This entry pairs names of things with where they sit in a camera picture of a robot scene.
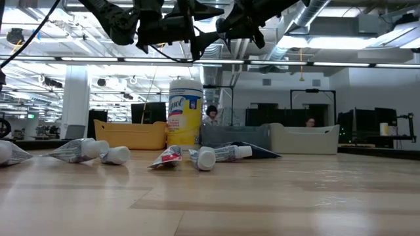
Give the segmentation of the black gantry frame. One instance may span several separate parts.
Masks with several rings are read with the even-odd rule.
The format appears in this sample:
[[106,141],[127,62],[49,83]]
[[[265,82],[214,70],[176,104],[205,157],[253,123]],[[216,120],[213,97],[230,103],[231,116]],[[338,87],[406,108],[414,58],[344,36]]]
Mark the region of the black gantry frame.
[[289,110],[290,114],[293,114],[293,93],[294,92],[304,92],[304,93],[323,93],[326,95],[327,92],[332,93],[333,95],[333,118],[334,118],[334,125],[337,124],[337,93],[336,90],[320,90],[317,88],[307,88],[307,89],[291,89],[289,90]]

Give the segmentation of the yellow plastic bin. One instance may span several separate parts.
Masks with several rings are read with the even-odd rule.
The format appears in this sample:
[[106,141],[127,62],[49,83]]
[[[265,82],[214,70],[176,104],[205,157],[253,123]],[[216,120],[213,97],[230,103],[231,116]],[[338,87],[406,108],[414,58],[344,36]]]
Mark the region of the yellow plastic bin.
[[160,150],[167,140],[167,123],[128,124],[94,120],[96,140],[104,140],[111,148],[126,146],[134,150]]

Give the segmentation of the linear pendant light strip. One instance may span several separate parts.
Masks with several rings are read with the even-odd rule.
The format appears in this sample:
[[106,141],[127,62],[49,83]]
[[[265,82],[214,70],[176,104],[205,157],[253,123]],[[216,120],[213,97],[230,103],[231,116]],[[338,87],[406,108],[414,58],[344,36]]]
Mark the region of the linear pendant light strip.
[[302,66],[331,68],[377,68],[377,69],[420,69],[420,64],[383,64],[351,62],[300,62],[268,60],[222,60],[222,59],[169,59],[169,58],[124,58],[124,57],[58,57],[58,56],[17,56],[12,62],[40,62],[53,64],[197,64],[207,65],[246,65],[246,66]]

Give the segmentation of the black cabinet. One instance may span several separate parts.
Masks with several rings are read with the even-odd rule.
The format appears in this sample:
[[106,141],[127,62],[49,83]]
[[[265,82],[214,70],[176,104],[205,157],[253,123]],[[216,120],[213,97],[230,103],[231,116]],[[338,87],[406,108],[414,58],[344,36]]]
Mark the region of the black cabinet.
[[87,137],[88,138],[96,138],[95,135],[95,122],[94,120],[99,120],[102,122],[106,122],[108,120],[108,112],[107,111],[99,111],[99,110],[90,110],[89,111],[89,118],[88,118],[88,126],[87,126]]

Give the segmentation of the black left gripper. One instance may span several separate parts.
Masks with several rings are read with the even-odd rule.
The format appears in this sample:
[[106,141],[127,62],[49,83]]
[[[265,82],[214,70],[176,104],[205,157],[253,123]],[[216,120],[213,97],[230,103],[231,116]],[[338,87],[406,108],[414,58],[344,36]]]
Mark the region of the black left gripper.
[[[177,0],[173,11],[162,19],[141,22],[137,29],[136,47],[148,54],[148,47],[160,43],[168,45],[174,41],[190,43],[193,60],[199,60],[205,49],[221,38],[216,31],[195,34],[193,15],[195,0]],[[196,20],[205,20],[224,14],[223,9],[204,5],[196,1]]]

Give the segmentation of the yellow Lysol wipes canister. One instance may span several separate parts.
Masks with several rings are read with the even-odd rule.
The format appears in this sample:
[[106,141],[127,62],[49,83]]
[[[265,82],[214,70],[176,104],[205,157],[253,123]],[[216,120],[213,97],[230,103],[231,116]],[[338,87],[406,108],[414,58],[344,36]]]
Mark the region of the yellow Lysol wipes canister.
[[171,81],[167,118],[167,144],[182,150],[200,146],[203,85],[199,81]]

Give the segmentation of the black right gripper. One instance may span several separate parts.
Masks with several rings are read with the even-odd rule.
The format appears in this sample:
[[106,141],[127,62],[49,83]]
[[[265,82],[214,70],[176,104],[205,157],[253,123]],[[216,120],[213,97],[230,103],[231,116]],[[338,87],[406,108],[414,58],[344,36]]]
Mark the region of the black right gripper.
[[216,31],[225,33],[241,24],[251,24],[251,38],[257,48],[262,49],[265,46],[264,35],[258,26],[263,26],[273,16],[281,16],[285,9],[299,2],[307,7],[310,0],[235,0],[229,15],[217,19]]

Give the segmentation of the black monitor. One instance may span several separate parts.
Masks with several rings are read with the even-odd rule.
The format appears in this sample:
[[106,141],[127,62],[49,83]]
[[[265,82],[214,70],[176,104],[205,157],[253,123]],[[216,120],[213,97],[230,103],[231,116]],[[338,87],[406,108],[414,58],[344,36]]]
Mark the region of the black monitor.
[[153,124],[155,122],[166,122],[165,102],[148,102],[131,104],[132,123]]
[[374,110],[356,108],[354,110],[354,120],[357,134],[377,132]]
[[375,108],[375,122],[378,125],[387,123],[388,126],[397,126],[397,111],[390,108]]

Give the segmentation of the black clamp stand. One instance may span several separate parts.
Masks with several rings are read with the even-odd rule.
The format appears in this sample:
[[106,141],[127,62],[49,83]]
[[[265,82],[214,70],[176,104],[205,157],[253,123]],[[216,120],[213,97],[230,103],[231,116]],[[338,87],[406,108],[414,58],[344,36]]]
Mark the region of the black clamp stand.
[[401,140],[410,140],[412,143],[417,142],[417,136],[414,133],[414,125],[413,125],[413,113],[408,113],[407,115],[399,115],[397,116],[398,119],[407,119],[408,126],[409,126],[409,135],[402,135]]

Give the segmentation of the toothpaste tube with red patch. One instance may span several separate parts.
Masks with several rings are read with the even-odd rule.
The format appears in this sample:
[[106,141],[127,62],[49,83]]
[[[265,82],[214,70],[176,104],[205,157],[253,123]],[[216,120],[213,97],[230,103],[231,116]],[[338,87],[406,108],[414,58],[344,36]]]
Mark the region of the toothpaste tube with red patch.
[[149,168],[175,167],[182,161],[182,149],[180,146],[169,146]]

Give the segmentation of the dark low partition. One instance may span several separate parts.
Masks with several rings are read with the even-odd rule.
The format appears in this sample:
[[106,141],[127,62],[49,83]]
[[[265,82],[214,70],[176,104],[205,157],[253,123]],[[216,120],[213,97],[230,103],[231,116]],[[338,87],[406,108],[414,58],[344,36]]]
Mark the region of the dark low partition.
[[280,123],[285,127],[305,127],[309,119],[315,127],[333,125],[334,115],[327,104],[303,104],[301,108],[281,108],[277,104],[257,104],[257,108],[247,108],[245,125],[258,127],[270,123]]

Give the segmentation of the dark grey plastic bin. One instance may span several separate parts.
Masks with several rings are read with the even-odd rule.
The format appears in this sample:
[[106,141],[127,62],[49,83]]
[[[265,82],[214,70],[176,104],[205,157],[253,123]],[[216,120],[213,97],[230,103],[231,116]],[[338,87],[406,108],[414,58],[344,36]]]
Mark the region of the dark grey plastic bin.
[[217,148],[232,142],[246,142],[270,149],[269,126],[239,127],[203,125],[200,130],[203,146]]

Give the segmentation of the black desk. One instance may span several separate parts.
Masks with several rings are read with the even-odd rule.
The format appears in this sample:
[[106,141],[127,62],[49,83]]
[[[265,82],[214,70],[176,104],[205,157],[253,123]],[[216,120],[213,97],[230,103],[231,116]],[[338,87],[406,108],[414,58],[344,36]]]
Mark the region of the black desk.
[[385,149],[398,149],[402,146],[402,141],[410,141],[411,143],[417,142],[416,136],[366,136],[363,138],[353,138],[348,141],[340,141],[339,147],[354,147],[354,148],[385,148]]

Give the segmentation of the grey laptop lid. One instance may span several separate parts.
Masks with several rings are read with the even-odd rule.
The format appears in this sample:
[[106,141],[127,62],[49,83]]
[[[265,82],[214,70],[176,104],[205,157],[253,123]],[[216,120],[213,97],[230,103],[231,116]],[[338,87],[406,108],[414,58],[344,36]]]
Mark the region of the grey laptop lid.
[[84,137],[85,126],[84,125],[69,125],[67,127],[64,139],[65,140],[76,140]]

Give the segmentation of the white toothpaste tube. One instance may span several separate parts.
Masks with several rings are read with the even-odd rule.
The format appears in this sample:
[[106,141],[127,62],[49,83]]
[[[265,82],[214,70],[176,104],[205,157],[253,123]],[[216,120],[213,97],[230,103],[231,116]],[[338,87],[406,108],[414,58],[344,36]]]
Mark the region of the white toothpaste tube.
[[0,140],[0,167],[17,165],[33,157],[10,141]]
[[107,165],[122,165],[131,158],[131,151],[125,146],[111,147],[105,156],[100,158],[101,163]]
[[216,162],[236,162],[252,156],[251,146],[225,146],[215,149]]
[[104,157],[109,150],[106,141],[96,141],[94,138],[71,140],[63,146],[49,152],[47,156],[67,163],[83,163]]
[[201,147],[199,150],[189,149],[190,160],[199,171],[210,171],[216,163],[215,150],[211,147]]

